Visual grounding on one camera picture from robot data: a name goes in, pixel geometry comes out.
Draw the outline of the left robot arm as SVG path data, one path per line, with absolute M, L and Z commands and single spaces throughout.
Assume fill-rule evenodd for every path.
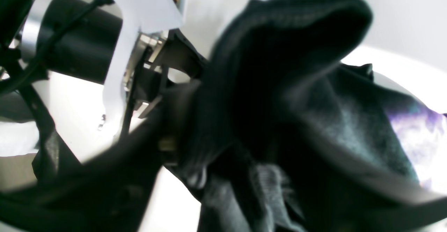
M 48 79 L 53 71 L 104 85 L 112 74 L 113 57 L 123 21 L 100 9 L 113 0 L 1 0 L 1 67 L 11 79 L 1 82 L 1 117 L 17 122 L 52 121 L 32 83 Z M 130 119 L 135 103 L 154 100 L 160 89 L 174 83 L 172 68 L 198 79 L 206 65 L 179 29 L 169 30 L 168 38 L 152 35 L 152 46 L 139 39 L 129 44 L 126 70 L 121 86 L 124 99 L 118 111 L 121 120 Z

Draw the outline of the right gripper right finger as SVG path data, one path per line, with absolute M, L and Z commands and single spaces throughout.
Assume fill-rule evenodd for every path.
M 420 186 L 393 129 L 431 110 L 410 96 L 280 106 L 279 162 L 311 231 L 446 231 L 446 195 Z

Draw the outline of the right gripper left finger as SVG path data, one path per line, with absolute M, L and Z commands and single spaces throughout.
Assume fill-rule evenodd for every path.
M 124 140 L 80 169 L 1 195 L 1 230 L 196 232 L 200 203 L 171 173 L 200 82 L 163 91 Z

